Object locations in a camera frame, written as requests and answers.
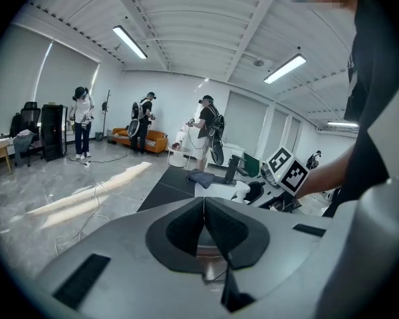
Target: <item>white round table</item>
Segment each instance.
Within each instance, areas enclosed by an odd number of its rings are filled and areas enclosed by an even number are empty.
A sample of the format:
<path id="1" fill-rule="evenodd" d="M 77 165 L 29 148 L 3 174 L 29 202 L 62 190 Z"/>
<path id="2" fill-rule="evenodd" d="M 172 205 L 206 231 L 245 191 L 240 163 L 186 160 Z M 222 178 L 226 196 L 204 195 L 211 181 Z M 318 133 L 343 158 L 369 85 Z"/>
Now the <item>white round table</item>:
<path id="1" fill-rule="evenodd" d="M 191 160 L 191 150 L 181 147 L 181 148 L 172 148 L 169 146 L 168 150 L 168 157 L 167 157 L 167 164 L 170 164 L 174 167 L 187 167 L 189 166 L 189 162 Z"/>

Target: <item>shorts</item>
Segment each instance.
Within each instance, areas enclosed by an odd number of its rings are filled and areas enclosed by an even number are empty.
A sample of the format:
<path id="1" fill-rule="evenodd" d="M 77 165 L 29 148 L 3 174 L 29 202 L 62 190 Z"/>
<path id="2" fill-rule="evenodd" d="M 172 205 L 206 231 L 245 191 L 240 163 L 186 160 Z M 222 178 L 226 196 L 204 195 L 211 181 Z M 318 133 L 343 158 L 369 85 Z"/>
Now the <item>shorts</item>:
<path id="1" fill-rule="evenodd" d="M 194 157 L 197 160 L 204 160 L 207 157 L 208 149 L 210 147 L 210 140 L 208 136 L 198 138 L 197 143 L 195 145 L 198 149 L 194 151 Z"/>

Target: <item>black server rack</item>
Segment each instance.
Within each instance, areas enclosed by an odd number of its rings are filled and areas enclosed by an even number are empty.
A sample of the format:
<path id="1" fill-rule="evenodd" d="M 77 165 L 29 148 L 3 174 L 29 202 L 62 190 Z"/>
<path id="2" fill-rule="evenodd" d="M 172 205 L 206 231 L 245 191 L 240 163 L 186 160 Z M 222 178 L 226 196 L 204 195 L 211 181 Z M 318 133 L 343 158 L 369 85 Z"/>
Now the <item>black server rack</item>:
<path id="1" fill-rule="evenodd" d="M 41 139 L 47 161 L 62 158 L 67 152 L 67 112 L 63 105 L 46 104 L 41 109 Z"/>

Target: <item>black t-shirt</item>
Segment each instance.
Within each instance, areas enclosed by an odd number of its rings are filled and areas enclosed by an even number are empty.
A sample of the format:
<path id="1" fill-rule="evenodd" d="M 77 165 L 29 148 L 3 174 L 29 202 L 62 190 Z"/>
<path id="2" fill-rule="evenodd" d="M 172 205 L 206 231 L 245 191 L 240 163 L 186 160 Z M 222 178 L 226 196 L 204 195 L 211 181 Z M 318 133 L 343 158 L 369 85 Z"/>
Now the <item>black t-shirt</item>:
<path id="1" fill-rule="evenodd" d="M 199 114 L 200 120 L 205 120 L 205 126 L 202 129 L 199 129 L 199 134 L 198 138 L 206 137 L 208 129 L 211 125 L 211 122 L 213 121 L 213 118 L 215 115 L 217 115 L 218 112 L 214 106 L 210 105 L 207 108 L 204 108 L 201 110 L 201 114 Z"/>
<path id="2" fill-rule="evenodd" d="M 368 129 L 399 89 L 399 39 L 380 5 L 373 0 L 358 0 L 354 23 L 356 37 L 352 59 L 358 82 L 367 98 L 344 184 L 324 214 L 328 217 L 334 215 L 341 203 L 359 199 L 367 189 L 388 179 L 388 172 Z"/>
<path id="3" fill-rule="evenodd" d="M 146 115 L 146 111 L 149 110 L 150 112 L 152 111 L 152 102 L 151 101 L 147 101 L 142 105 L 142 110 L 144 113 L 144 117 L 143 117 L 143 123 L 147 124 L 149 122 L 148 120 L 148 116 Z"/>

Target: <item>person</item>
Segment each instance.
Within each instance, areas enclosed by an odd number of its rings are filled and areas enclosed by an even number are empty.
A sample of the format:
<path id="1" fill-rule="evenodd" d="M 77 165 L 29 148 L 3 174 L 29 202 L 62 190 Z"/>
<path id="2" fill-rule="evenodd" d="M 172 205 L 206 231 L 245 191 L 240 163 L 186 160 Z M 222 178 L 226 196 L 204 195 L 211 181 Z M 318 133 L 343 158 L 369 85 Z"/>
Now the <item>person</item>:
<path id="1" fill-rule="evenodd" d="M 317 157 L 318 157 L 318 156 L 321 157 L 321 156 L 322 156 L 321 154 L 322 154 L 321 151 L 318 150 L 318 151 L 316 152 L 315 155 L 312 155 L 312 156 L 307 160 L 306 168 L 309 169 L 309 170 L 315 169 L 315 168 L 319 165 L 319 160 L 318 160 Z"/>
<path id="2" fill-rule="evenodd" d="M 199 129 L 197 147 L 195 149 L 194 157 L 197 160 L 197 169 L 204 171 L 205 164 L 207 163 L 207 153 L 210 147 L 210 138 L 207 133 L 213 122 L 215 116 L 219 114 L 214 106 L 214 99 L 208 94 L 202 98 L 203 109 L 199 114 L 198 123 L 189 123 L 189 126 L 195 126 Z"/>
<path id="3" fill-rule="evenodd" d="M 84 160 L 91 157 L 88 147 L 90 129 L 92 127 L 92 113 L 94 109 L 93 97 L 88 93 L 88 88 L 78 87 L 73 97 L 75 103 L 68 113 L 68 121 L 74 116 L 75 122 L 75 159 Z"/>
<path id="4" fill-rule="evenodd" d="M 154 118 L 154 116 L 151 114 L 152 101 L 154 99 L 156 99 L 155 94 L 153 92 L 149 92 L 146 95 L 146 97 L 140 101 L 144 117 L 141 120 L 139 120 L 138 133 L 132 137 L 132 142 L 131 142 L 132 154 L 135 154 L 138 149 L 138 137 L 140 139 L 138 155 L 141 156 L 145 152 L 145 139 L 146 135 L 148 134 L 148 126 L 150 124 L 149 119 Z"/>
<path id="5" fill-rule="evenodd" d="M 366 101 L 360 101 L 360 128 L 355 145 L 335 161 L 312 170 L 297 194 L 301 198 L 341 186 L 324 214 L 332 217 L 341 203 L 359 199 L 368 188 L 384 183 L 389 177 L 368 129 L 399 89 L 399 6 L 387 0 L 316 1 L 337 4 L 355 14 L 352 60 L 357 84 L 366 95 Z"/>

